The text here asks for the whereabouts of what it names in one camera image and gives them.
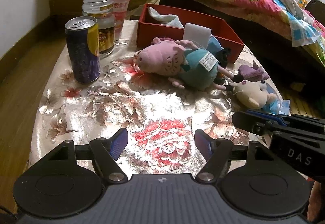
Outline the beige teddy bear plush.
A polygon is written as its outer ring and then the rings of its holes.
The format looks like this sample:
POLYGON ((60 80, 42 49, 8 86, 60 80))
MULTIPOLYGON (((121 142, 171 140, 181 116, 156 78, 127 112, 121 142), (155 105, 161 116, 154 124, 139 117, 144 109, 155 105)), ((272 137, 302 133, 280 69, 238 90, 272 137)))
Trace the beige teddy bear plush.
POLYGON ((277 95, 267 91, 267 82, 251 82, 244 80, 241 83, 232 84, 234 95, 247 108, 260 110, 267 104, 276 101, 277 95))

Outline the purple fuzzy cloth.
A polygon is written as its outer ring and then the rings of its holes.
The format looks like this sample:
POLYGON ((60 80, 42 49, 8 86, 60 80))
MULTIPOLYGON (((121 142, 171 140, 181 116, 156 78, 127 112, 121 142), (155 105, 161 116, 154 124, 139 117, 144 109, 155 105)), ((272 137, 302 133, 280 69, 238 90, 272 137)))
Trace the purple fuzzy cloth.
POLYGON ((243 76, 244 80, 251 82, 269 79, 267 72, 261 66, 258 66, 256 62, 253 62, 253 66, 241 65, 238 72, 243 76))

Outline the pink pig plush toy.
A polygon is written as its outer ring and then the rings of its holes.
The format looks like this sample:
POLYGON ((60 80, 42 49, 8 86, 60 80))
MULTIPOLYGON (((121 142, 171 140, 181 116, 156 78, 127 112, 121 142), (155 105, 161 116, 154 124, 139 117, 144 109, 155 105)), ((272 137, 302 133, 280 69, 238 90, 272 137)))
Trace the pink pig plush toy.
POLYGON ((200 91, 208 88, 231 91, 232 86, 215 82, 218 73, 235 83, 244 81, 242 75, 223 68, 213 53, 188 40, 171 41, 156 37, 150 46, 135 54, 135 62, 141 71, 165 76, 180 89, 187 85, 200 91))

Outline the white foam sponge block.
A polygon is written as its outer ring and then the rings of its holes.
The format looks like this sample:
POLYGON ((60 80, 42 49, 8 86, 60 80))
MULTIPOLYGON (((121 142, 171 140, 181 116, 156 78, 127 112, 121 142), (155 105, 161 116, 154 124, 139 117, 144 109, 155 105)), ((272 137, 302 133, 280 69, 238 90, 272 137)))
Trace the white foam sponge block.
POLYGON ((210 28, 192 23, 186 23, 182 39, 192 41, 198 47, 206 49, 210 35, 210 28))

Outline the pink knitted sock ball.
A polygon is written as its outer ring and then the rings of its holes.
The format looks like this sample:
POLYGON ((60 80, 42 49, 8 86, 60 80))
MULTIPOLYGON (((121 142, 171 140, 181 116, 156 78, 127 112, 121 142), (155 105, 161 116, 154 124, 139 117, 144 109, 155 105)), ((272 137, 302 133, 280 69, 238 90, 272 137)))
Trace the pink knitted sock ball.
POLYGON ((172 41, 172 42, 175 42, 175 40, 173 40, 173 39, 171 39, 169 37, 160 37, 159 39, 160 39, 160 41, 172 41))

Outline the light blue towel cloth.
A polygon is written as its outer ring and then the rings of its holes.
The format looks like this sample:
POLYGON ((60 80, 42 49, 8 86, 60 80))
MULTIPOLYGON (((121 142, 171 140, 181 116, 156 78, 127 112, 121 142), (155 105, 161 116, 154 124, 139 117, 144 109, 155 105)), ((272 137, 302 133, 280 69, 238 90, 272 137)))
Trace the light blue towel cloth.
POLYGON ((161 25, 172 26, 172 27, 184 29, 184 26, 181 23, 181 21, 177 15, 174 15, 174 14, 162 15, 162 14, 158 13, 152 7, 148 7, 147 10, 148 10, 150 17, 153 18, 154 20, 158 21, 161 25))

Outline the blue disposable face mask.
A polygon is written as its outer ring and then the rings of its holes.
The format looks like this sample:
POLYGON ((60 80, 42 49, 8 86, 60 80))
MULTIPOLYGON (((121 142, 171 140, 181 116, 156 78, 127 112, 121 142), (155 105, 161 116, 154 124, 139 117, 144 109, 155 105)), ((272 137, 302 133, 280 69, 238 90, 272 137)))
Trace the blue disposable face mask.
POLYGON ((272 103, 267 103, 262 110, 267 113, 271 113, 274 115, 284 114, 291 115, 290 113, 290 100, 283 100, 282 96, 273 89, 271 85, 267 83, 267 92, 276 94, 276 100, 272 103))

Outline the striped knitted sock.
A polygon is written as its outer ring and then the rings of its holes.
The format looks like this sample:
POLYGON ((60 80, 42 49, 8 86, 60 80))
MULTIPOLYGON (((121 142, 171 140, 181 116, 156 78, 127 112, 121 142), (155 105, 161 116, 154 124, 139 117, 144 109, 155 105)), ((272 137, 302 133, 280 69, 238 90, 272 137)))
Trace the striped knitted sock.
MULTIPOLYGON (((230 55, 231 53, 231 49, 230 48, 223 48, 221 49, 219 52, 217 52, 215 54, 218 62, 219 62, 219 65, 223 68, 226 68, 227 65, 228 65, 228 56, 230 55)), ((225 80, 225 77, 224 77, 224 74, 218 72, 217 73, 217 77, 215 78, 215 83, 218 84, 218 85, 223 85, 224 83, 224 80, 225 80)))

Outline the floral tablecloth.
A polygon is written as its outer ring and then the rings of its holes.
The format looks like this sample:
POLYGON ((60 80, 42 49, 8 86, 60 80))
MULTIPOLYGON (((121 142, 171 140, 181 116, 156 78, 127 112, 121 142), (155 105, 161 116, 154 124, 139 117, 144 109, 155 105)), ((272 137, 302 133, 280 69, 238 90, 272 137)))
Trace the floral tablecloth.
POLYGON ((100 61, 100 76, 90 84, 75 83, 64 49, 46 84, 37 110, 29 165, 64 140, 88 144, 128 131, 128 144, 117 163, 134 173, 192 173, 204 159, 194 144, 202 129, 212 138, 238 145, 261 136, 237 130, 231 122, 241 109, 234 96, 213 90, 179 90, 160 76, 142 73, 134 64, 138 23, 125 22, 114 51, 100 61))

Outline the pink floral quilt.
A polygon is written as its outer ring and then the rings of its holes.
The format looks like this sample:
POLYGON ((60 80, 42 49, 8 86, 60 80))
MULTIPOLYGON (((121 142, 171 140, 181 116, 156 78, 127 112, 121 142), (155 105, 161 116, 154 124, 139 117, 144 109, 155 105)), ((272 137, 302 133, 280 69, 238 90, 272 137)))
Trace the pink floral quilt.
POLYGON ((253 21, 301 46, 324 65, 324 26, 295 0, 194 0, 214 10, 253 21))

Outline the yellow blue drink can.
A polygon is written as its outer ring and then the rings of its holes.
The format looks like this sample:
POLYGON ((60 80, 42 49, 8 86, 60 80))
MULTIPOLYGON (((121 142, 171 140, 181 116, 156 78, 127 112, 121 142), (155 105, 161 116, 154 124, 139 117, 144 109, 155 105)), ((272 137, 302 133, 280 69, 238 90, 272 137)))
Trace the yellow blue drink can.
POLYGON ((94 82, 100 75, 99 26, 93 16, 75 17, 65 24, 66 43, 76 81, 94 82))

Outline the red cardboard box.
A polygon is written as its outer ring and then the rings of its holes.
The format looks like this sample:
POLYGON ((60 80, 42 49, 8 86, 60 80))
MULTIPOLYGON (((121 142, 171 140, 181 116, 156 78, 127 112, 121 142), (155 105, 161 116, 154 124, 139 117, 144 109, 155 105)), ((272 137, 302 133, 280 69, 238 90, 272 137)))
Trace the red cardboard box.
POLYGON ((137 47, 148 47, 155 37, 169 37, 173 40, 191 40, 206 48, 210 35, 223 48, 230 49, 228 61, 234 63, 241 54, 244 43, 225 20, 186 9, 146 4, 138 21, 137 47), (183 28, 163 25, 149 14, 149 8, 160 15, 176 15, 183 28))

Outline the clear glass jar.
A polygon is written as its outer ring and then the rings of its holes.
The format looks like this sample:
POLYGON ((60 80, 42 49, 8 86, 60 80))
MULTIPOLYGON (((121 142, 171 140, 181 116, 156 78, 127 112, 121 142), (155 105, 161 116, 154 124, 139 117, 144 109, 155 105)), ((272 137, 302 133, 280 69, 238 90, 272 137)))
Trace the clear glass jar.
POLYGON ((83 0, 83 14, 97 19, 100 58, 108 57, 115 46, 115 16, 113 0, 83 0))

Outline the pink milk tea cup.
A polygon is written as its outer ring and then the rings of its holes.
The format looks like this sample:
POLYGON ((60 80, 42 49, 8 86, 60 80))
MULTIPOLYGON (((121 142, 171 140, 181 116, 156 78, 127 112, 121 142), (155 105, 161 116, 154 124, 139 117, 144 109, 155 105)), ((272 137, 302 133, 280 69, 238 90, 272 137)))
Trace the pink milk tea cup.
POLYGON ((115 41, 119 40, 121 37, 129 1, 130 0, 113 0, 113 12, 115 16, 115 41))

